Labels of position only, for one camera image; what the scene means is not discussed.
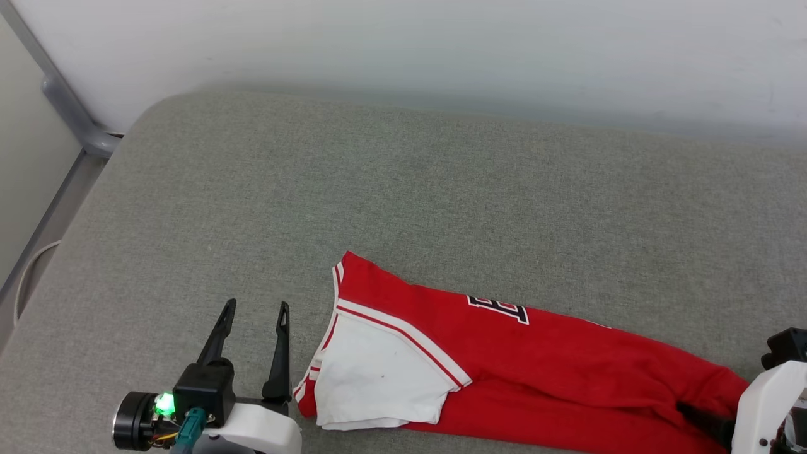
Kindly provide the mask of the black cylinder with green light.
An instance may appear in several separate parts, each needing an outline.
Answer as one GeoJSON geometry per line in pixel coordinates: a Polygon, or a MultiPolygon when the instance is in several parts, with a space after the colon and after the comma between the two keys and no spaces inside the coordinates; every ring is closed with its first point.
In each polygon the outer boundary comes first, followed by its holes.
{"type": "Polygon", "coordinates": [[[179,426],[158,412],[159,396],[130,392],[121,400],[112,423],[112,440],[117,449],[145,452],[173,446],[179,426]]]}

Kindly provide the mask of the grey metal pipe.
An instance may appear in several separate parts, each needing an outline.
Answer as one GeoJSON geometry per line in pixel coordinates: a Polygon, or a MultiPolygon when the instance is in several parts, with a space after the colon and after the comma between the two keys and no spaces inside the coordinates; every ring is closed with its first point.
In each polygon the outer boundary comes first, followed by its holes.
{"type": "Polygon", "coordinates": [[[38,42],[11,0],[0,0],[0,14],[43,72],[41,91],[88,155],[109,159],[121,142],[95,121],[38,42]]]}

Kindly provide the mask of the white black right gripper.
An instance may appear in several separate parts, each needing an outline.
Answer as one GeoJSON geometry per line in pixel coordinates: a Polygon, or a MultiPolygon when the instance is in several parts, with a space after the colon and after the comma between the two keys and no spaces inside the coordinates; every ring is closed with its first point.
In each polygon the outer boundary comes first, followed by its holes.
{"type": "Polygon", "coordinates": [[[794,406],[807,405],[807,363],[790,360],[764,371],[743,392],[737,420],[678,402],[684,419],[731,454],[772,454],[794,406]]]}

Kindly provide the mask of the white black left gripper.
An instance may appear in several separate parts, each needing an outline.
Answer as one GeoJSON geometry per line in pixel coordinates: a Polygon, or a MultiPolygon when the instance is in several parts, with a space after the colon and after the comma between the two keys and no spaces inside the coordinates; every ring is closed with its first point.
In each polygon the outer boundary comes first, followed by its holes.
{"type": "MultiPolygon", "coordinates": [[[[231,333],[237,306],[228,299],[199,354],[198,364],[222,360],[224,342],[231,333]]],[[[262,387],[262,400],[237,402],[221,428],[205,428],[195,454],[301,454],[301,428],[289,416],[291,402],[290,306],[281,302],[277,339],[270,374],[262,387]]]]}

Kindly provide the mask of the red white sports jersey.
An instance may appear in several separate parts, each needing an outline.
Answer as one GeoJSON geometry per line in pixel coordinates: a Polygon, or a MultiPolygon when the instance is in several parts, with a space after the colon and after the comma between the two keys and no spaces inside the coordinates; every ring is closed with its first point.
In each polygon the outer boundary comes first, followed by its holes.
{"type": "Polygon", "coordinates": [[[587,454],[724,454],[690,406],[737,416],[729,368],[605,325],[409,284],[347,252],[293,390],[323,430],[413,431],[587,454]]]}

